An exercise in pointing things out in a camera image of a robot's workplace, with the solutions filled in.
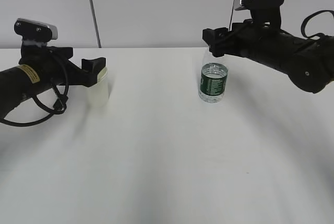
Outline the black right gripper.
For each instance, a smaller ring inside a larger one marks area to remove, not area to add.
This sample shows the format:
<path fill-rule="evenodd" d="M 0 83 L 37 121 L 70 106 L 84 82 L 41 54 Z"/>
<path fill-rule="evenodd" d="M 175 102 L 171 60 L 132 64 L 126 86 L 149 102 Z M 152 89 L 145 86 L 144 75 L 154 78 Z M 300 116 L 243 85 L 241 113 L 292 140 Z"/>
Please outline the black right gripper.
<path fill-rule="evenodd" d="M 251 19 L 232 23 L 231 31 L 226 27 L 202 30 L 202 39 L 214 57 L 230 54 L 256 62 L 279 62 L 281 44 L 291 37 L 282 29 L 257 27 Z"/>

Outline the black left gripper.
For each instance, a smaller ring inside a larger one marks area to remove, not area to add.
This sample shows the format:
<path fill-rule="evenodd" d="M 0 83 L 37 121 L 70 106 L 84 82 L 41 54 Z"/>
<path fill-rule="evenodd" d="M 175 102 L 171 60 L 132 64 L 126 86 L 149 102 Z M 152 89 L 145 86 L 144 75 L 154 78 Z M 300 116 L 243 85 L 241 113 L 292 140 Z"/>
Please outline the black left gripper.
<path fill-rule="evenodd" d="M 29 65 L 44 82 L 53 80 L 58 85 L 92 87 L 105 73 L 106 58 L 82 59 L 81 68 L 70 61 L 72 47 L 22 46 L 19 64 Z"/>

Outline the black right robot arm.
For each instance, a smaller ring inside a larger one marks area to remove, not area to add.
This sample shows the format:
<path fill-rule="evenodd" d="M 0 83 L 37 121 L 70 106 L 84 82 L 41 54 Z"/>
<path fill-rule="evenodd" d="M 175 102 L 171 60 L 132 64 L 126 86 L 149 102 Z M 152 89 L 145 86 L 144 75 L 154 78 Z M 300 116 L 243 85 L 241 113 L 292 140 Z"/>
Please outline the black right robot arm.
<path fill-rule="evenodd" d="M 202 31 L 214 57 L 249 59 L 287 75 L 299 89 L 318 93 L 333 81 L 333 37 L 295 37 L 281 29 L 258 26 L 251 20 Z"/>

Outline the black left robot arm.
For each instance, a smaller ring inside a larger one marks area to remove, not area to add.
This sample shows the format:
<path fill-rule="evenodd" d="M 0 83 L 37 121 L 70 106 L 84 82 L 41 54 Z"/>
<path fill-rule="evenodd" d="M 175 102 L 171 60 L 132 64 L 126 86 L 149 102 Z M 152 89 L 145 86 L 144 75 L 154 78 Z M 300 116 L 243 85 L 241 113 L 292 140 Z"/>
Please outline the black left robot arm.
<path fill-rule="evenodd" d="M 106 71 L 106 58 L 82 59 L 81 66 L 70 59 L 71 47 L 22 46 L 17 66 L 1 71 L 1 123 L 14 127 L 41 124 L 67 109 L 70 86 L 90 88 Z M 6 116 L 21 103 L 32 99 L 47 115 L 27 123 L 13 122 Z"/>

